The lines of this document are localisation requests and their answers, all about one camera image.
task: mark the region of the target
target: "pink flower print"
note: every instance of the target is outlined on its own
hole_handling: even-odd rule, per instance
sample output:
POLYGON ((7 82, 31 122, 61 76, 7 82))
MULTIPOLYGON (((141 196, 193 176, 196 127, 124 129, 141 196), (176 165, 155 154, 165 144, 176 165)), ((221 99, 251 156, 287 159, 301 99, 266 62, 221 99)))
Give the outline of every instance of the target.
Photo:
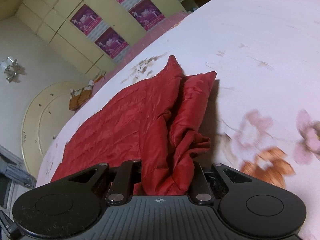
POLYGON ((298 112, 296 125, 303 140, 296 144, 293 151, 295 162, 310 165, 313 155, 320 160, 320 122, 312 122, 308 112, 302 109, 298 112))
POLYGON ((274 146, 273 138, 267 133, 273 125, 271 117, 262 117, 258 110, 248 112, 233 136, 231 150, 243 161, 254 162, 261 151, 274 146))

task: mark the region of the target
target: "quilted red fabric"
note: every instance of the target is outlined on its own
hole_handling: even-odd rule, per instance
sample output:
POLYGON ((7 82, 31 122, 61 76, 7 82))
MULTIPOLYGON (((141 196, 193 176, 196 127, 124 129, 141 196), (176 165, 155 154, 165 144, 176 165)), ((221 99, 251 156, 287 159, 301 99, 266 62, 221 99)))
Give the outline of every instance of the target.
POLYGON ((192 158, 210 148, 198 129, 215 77, 184 77, 170 56, 158 75, 121 90, 80 126, 52 181, 101 162, 115 167, 141 159, 142 185, 135 193, 185 194, 194 174, 192 158))

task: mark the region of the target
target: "bed sheet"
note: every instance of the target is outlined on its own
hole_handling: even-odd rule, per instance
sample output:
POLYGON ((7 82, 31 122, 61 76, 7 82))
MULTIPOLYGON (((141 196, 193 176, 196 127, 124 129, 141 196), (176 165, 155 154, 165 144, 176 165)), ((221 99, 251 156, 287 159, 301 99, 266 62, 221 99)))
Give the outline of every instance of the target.
POLYGON ((304 240, 320 239, 320 0, 212 0, 144 49, 72 117, 50 146, 50 182, 77 128, 121 89, 175 55, 186 75, 217 72, 217 103, 201 127, 207 163, 269 179, 306 204, 304 240))

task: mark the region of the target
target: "black circular disc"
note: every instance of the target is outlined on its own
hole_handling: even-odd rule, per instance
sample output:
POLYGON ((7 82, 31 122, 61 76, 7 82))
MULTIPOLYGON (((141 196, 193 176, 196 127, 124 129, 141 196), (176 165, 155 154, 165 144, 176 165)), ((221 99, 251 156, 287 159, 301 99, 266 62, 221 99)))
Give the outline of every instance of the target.
POLYGON ((36 238, 62 238, 84 231, 101 213, 100 199, 91 192, 44 193, 31 190, 12 208, 15 222, 36 238))
POLYGON ((270 217, 283 210, 283 203, 273 196, 257 195, 247 200, 247 208, 256 215, 270 217))
POLYGON ((220 201, 219 213, 233 229, 259 238, 276 238, 296 232, 306 218, 304 203, 276 186, 242 185, 220 201))

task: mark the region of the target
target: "crosshair symbol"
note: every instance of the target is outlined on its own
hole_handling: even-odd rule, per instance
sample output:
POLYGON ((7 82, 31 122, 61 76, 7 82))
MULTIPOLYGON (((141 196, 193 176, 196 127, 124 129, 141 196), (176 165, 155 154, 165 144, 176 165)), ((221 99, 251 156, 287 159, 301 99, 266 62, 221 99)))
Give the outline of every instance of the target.
POLYGON ((162 202, 164 201, 164 199, 162 199, 162 198, 157 198, 156 201, 157 201, 158 203, 162 203, 162 202))

